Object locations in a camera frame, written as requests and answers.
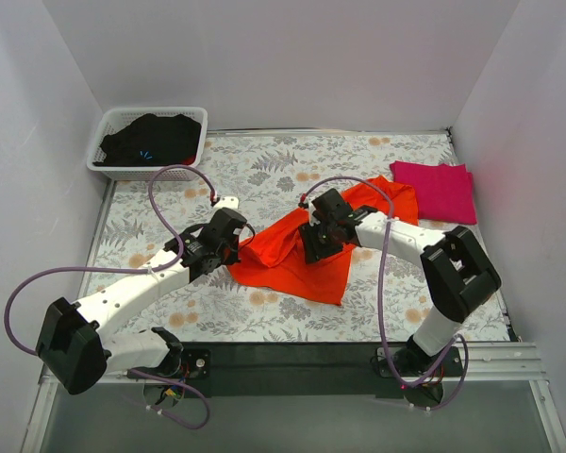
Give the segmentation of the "orange t shirt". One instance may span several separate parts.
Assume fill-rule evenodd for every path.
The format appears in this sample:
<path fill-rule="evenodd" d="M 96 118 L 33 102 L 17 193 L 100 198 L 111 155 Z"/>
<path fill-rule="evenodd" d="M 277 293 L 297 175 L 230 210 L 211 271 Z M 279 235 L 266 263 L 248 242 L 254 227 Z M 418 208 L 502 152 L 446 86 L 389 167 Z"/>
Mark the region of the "orange t shirt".
<path fill-rule="evenodd" d="M 388 181 L 383 176 L 367 181 L 388 195 L 395 217 L 418 225 L 418 202 L 413 187 Z M 385 213 L 390 210 L 385 198 L 364 184 L 356 184 L 341 196 L 354 209 L 366 205 Z M 239 254 L 241 262 L 227 265 L 230 275 L 244 286 L 266 287 L 313 302 L 341 305 L 355 246 L 345 245 L 332 258 L 306 264 L 298 227 L 307 221 L 308 213 L 298 208 L 257 233 L 253 241 L 244 241 Z"/>

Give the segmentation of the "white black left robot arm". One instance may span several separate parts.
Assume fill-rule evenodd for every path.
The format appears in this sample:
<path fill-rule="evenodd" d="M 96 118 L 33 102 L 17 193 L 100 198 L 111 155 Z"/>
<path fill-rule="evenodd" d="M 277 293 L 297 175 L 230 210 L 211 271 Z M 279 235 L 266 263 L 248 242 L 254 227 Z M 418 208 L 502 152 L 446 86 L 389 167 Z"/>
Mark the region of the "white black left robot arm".
<path fill-rule="evenodd" d="M 181 367 L 184 346 L 164 327 L 133 334 L 119 328 L 164 295 L 238 259 L 246 219 L 231 208 L 215 210 L 204 225 L 189 227 L 134 275 L 106 289 L 47 309 L 36 353 L 69 394 L 81 394 L 113 372 L 141 369 L 170 378 Z"/>

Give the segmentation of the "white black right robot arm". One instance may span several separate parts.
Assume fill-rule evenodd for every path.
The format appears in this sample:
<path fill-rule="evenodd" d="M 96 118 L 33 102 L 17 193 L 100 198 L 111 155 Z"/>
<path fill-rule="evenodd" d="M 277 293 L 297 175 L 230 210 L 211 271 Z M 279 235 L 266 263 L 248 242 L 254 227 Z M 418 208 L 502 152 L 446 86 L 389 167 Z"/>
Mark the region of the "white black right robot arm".
<path fill-rule="evenodd" d="M 470 315 L 501 287 L 501 278 L 473 232 L 421 228 L 375 207 L 352 208 L 331 189 L 307 206 L 299 227 L 308 264 L 331 258 L 347 245 L 393 255 L 421 268 L 433 307 L 405 346 L 382 346 L 392 375 L 425 374 L 440 367 Z"/>

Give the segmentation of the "floral patterned table mat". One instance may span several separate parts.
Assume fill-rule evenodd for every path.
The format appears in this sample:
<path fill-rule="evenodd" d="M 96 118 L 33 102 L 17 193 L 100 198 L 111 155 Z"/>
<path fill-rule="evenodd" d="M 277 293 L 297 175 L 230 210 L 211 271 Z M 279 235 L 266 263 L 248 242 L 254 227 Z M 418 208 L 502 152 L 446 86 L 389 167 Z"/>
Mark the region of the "floral patterned table mat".
<path fill-rule="evenodd" d="M 169 239 L 168 227 L 183 229 L 209 218 L 211 189 L 240 200 L 241 213 L 256 231 L 290 212 L 300 194 L 329 178 L 345 189 L 353 177 L 389 176 L 397 161 L 426 165 L 457 163 L 443 134 L 211 134 L 200 162 L 204 179 L 163 182 L 148 189 L 121 181 L 108 195 L 108 212 L 93 249 L 99 272 L 88 294 L 104 290 L 116 267 L 147 262 Z M 352 252 L 341 305 L 329 305 L 238 284 L 225 268 L 163 296 L 131 318 L 124 332 L 163 326 L 183 341 L 336 342 L 406 340 L 432 303 L 421 270 L 377 252 Z"/>

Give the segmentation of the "folded magenta t shirt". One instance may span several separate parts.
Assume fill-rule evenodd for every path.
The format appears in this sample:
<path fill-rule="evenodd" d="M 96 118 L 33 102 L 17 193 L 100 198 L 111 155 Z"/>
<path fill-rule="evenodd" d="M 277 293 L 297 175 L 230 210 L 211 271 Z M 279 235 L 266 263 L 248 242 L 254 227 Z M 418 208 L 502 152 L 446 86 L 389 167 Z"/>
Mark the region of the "folded magenta t shirt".
<path fill-rule="evenodd" d="M 390 165 L 395 182 L 411 186 L 419 218 L 476 225 L 473 175 L 462 165 L 424 165 L 395 161 Z"/>

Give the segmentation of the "black t shirt in basket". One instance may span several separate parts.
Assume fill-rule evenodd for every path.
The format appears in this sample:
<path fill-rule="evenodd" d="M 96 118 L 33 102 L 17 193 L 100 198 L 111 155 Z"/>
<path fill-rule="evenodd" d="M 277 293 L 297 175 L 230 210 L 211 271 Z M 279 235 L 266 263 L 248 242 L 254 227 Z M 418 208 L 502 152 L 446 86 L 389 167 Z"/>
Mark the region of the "black t shirt in basket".
<path fill-rule="evenodd" d="M 201 125 L 177 114 L 172 117 L 147 113 L 100 143 L 105 154 L 96 166 L 147 167 L 194 163 Z"/>

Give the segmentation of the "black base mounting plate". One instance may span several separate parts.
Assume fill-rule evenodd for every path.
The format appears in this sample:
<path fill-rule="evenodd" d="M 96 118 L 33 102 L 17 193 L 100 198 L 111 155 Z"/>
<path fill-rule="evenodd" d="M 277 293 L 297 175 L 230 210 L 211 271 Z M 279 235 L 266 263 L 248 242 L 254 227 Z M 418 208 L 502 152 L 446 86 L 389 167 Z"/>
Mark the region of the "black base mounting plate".
<path fill-rule="evenodd" d="M 179 372 L 206 397 L 403 396 L 377 343 L 187 343 Z"/>

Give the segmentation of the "white plastic laundry basket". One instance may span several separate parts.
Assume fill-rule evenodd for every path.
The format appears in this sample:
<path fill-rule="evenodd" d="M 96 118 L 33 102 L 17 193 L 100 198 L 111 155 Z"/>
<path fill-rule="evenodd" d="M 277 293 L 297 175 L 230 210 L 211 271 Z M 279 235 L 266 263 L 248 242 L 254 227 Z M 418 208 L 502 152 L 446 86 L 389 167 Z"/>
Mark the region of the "white plastic laundry basket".
<path fill-rule="evenodd" d="M 199 107 L 108 110 L 88 147 L 87 168 L 112 180 L 148 180 L 175 164 L 198 166 L 208 131 Z"/>

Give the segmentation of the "aluminium frame rail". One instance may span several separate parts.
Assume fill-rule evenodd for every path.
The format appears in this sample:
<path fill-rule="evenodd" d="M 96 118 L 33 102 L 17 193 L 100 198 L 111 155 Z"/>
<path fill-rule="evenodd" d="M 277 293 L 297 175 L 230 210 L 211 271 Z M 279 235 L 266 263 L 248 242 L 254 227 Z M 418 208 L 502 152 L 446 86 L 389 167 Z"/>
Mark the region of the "aluminium frame rail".
<path fill-rule="evenodd" d="M 469 342 L 467 380 L 474 381 L 538 381 L 549 380 L 540 350 L 528 342 Z M 106 373 L 101 382 L 113 383 L 125 379 L 126 371 Z M 58 380 L 44 366 L 38 380 Z"/>

